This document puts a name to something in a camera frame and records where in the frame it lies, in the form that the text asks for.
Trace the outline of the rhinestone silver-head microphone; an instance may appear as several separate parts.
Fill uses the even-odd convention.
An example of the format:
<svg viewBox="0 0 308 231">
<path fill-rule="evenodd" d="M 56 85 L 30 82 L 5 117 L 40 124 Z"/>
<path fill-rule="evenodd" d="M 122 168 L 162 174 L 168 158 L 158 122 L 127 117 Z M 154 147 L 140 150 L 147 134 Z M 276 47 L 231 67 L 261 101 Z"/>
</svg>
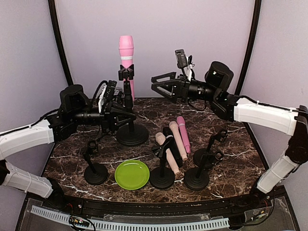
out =
<svg viewBox="0 0 308 231">
<path fill-rule="evenodd" d="M 115 88 L 114 98 L 116 102 L 120 103 L 122 101 L 122 93 L 123 93 L 123 90 L 121 87 Z"/>
</svg>

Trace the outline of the black round-base mic stand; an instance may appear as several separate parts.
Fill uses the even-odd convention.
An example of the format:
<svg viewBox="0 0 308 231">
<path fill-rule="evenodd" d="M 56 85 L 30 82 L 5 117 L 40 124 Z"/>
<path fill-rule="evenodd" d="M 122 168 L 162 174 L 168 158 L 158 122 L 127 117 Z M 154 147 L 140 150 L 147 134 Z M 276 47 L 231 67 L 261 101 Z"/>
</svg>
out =
<svg viewBox="0 0 308 231">
<path fill-rule="evenodd" d="M 167 149 L 171 147 L 172 141 L 173 138 L 166 138 L 162 145 L 152 147 L 152 152 L 160 159 L 160 166 L 150 172 L 149 180 L 150 184 L 159 190 L 166 190 L 174 184 L 175 174 L 166 167 Z"/>
</svg>

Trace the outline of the black stand for small pale microphone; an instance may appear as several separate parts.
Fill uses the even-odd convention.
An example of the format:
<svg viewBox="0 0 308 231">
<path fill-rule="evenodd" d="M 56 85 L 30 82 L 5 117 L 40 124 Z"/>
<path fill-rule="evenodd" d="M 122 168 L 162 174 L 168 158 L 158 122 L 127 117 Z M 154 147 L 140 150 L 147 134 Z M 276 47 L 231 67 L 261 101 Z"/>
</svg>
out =
<svg viewBox="0 0 308 231">
<path fill-rule="evenodd" d="M 204 169 L 210 169 L 215 165 L 218 165 L 224 157 L 224 153 L 220 150 L 213 152 L 211 147 L 215 141 L 224 142 L 228 136 L 228 131 L 226 129 L 221 129 L 217 134 L 211 135 L 209 139 L 208 146 L 206 148 L 201 148 L 195 151 L 193 155 L 193 161 L 197 166 L 201 165 L 202 158 L 205 158 Z"/>
</svg>

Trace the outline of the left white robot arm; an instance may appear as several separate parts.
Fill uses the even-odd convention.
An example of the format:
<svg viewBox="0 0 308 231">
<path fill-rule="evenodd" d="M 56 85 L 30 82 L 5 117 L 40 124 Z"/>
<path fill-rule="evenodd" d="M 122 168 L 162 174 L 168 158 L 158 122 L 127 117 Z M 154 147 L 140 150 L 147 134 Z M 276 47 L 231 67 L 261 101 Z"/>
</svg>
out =
<svg viewBox="0 0 308 231">
<path fill-rule="evenodd" d="M 68 206 L 68 199 L 56 190 L 56 182 L 19 169 L 7 161 L 7 157 L 29 148 L 59 142 L 76 132 L 79 125 L 100 126 L 106 131 L 119 129 L 135 120 L 130 107 L 115 101 L 116 81 L 106 82 L 100 95 L 100 103 L 93 106 L 83 91 L 75 84 L 60 92 L 61 105 L 43 115 L 37 122 L 0 134 L 0 183 L 24 192 L 49 198 L 58 210 Z"/>
</svg>

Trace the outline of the black stand for pink microphone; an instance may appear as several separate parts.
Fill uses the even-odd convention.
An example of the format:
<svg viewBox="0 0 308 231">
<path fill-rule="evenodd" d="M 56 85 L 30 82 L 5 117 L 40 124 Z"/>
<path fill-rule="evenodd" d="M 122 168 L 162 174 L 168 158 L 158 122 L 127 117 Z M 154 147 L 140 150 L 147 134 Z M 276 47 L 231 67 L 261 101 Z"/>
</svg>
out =
<svg viewBox="0 0 308 231">
<path fill-rule="evenodd" d="M 108 177 L 108 170 L 104 164 L 92 163 L 90 156 L 98 151 L 98 145 L 95 140 L 88 141 L 87 148 L 83 153 L 88 167 L 84 171 L 84 178 L 90 185 L 100 185 L 105 182 Z"/>
<path fill-rule="evenodd" d="M 130 80 L 134 77 L 134 65 L 129 67 L 120 65 L 118 71 L 119 80 L 124 81 L 124 103 L 127 112 L 131 113 L 134 117 L 122 126 L 116 133 L 116 140 L 128 147 L 135 147 L 145 143 L 149 138 L 148 129 L 140 124 L 134 124 L 136 114 L 133 112 L 133 97 L 130 85 Z"/>
</svg>

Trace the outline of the black handheld microphone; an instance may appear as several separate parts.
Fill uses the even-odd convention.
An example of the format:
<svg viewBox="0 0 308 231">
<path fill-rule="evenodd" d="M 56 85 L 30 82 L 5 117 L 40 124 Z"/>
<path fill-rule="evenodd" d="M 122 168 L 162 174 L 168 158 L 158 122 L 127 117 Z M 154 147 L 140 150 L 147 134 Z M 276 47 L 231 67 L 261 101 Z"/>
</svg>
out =
<svg viewBox="0 0 308 231">
<path fill-rule="evenodd" d="M 173 155 L 178 167 L 179 168 L 182 167 L 183 166 L 182 157 L 179 153 L 179 150 L 178 150 L 178 147 L 176 145 L 175 138 L 173 136 L 171 129 L 169 127 L 163 127 L 163 134 L 165 135 L 166 138 L 169 138 L 169 137 L 173 138 L 173 141 L 171 142 L 170 150 L 172 152 L 172 155 Z"/>
</svg>

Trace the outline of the small pale pink microphone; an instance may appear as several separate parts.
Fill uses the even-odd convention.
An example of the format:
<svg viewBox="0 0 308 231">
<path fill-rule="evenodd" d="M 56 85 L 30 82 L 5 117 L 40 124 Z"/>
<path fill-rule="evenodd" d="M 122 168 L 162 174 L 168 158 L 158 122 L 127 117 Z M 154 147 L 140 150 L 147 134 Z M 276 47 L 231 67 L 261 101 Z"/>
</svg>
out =
<svg viewBox="0 0 308 231">
<path fill-rule="evenodd" d="M 184 144 L 183 144 L 180 132 L 179 132 L 179 126 L 178 126 L 177 122 L 171 121 L 169 123 L 169 128 L 171 129 L 171 131 L 173 133 L 173 137 L 175 139 L 175 142 L 176 142 L 177 148 L 179 150 L 179 153 L 182 157 L 182 160 L 186 161 L 188 159 L 188 157 L 187 157 L 187 153 L 186 153 L 186 150 L 185 150 L 185 147 L 184 147 Z"/>
</svg>

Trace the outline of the large pale pink microphone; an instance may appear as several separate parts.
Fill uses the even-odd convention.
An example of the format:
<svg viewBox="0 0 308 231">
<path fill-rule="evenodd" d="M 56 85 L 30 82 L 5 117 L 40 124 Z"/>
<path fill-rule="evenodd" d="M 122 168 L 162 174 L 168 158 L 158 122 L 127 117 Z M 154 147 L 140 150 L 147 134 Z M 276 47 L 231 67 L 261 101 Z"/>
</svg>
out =
<svg viewBox="0 0 308 231">
<path fill-rule="evenodd" d="M 165 142 L 166 137 L 162 132 L 159 132 L 155 135 L 155 139 L 156 139 L 156 141 L 159 145 L 162 145 Z M 174 172 L 174 174 L 175 175 L 179 174 L 180 173 L 179 167 L 178 167 L 170 149 L 167 149 L 167 161 L 168 161 L 170 168 Z"/>
</svg>

